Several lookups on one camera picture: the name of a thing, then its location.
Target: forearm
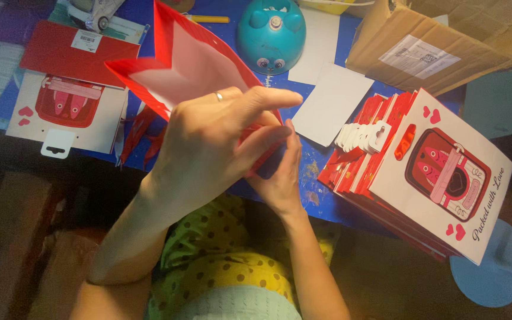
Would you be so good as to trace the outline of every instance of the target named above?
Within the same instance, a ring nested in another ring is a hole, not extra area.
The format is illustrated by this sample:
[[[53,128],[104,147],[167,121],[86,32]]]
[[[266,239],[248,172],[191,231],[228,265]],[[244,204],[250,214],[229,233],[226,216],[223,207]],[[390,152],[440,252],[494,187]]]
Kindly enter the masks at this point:
[[[303,208],[282,218],[289,238],[289,252],[299,306],[304,320],[350,319],[349,310],[323,258]]]
[[[175,210],[170,195],[153,197],[150,189],[146,177],[104,238],[88,275],[91,283],[114,285],[140,280],[159,260],[167,228],[177,218],[172,215]]]
[[[80,287],[70,320],[143,319],[151,277],[124,285],[92,285]]]

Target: barcode label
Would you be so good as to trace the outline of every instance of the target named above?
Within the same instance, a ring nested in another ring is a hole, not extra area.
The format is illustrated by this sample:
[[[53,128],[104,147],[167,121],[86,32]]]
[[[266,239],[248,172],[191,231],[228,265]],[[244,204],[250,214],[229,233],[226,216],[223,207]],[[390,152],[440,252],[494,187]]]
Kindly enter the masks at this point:
[[[94,39],[93,38],[90,38],[88,36],[81,36],[80,39],[82,40],[85,40],[85,41],[90,41],[90,42],[94,42]]]
[[[408,51],[408,48],[402,48],[402,50],[398,51],[394,56],[400,57],[402,54],[404,54],[406,51]]]
[[[426,62],[426,63],[432,63],[436,59],[437,59],[437,56],[431,55],[431,54],[427,54],[427,55],[423,56],[422,58],[420,58],[421,61]]]
[[[460,58],[406,35],[378,60],[419,79],[426,79],[458,62]]]
[[[102,40],[102,35],[99,33],[79,30],[76,32],[75,39],[72,40],[71,47],[88,52],[96,52],[100,40]]]

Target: qr code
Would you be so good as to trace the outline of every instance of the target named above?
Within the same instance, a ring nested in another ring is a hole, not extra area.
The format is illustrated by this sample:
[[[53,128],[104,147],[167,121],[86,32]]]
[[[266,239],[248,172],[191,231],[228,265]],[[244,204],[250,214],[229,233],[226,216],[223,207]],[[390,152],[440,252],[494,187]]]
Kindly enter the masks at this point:
[[[80,39],[88,42],[94,42],[94,38],[90,38],[89,36],[81,36]]]
[[[420,60],[422,60],[423,62],[426,62],[426,63],[432,63],[436,59],[437,59],[437,56],[431,55],[431,54],[427,54],[427,55],[423,56],[422,58],[420,58]]]

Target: yellow marker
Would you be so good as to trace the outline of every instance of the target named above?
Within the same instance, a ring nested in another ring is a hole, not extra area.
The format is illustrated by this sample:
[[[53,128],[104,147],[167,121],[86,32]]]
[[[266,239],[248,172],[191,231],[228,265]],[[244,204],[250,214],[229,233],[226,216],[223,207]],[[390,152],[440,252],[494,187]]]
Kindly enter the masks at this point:
[[[231,19],[229,17],[216,17],[212,15],[191,15],[186,14],[189,20],[193,22],[209,22],[209,23],[229,23]]]

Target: light green cloth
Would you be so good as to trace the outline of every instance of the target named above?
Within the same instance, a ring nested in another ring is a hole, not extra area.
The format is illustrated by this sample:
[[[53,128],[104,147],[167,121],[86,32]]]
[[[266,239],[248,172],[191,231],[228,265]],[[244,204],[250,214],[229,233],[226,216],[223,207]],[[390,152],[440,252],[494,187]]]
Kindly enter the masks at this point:
[[[262,287],[231,286],[209,290],[188,302],[174,320],[302,320],[284,296]]]

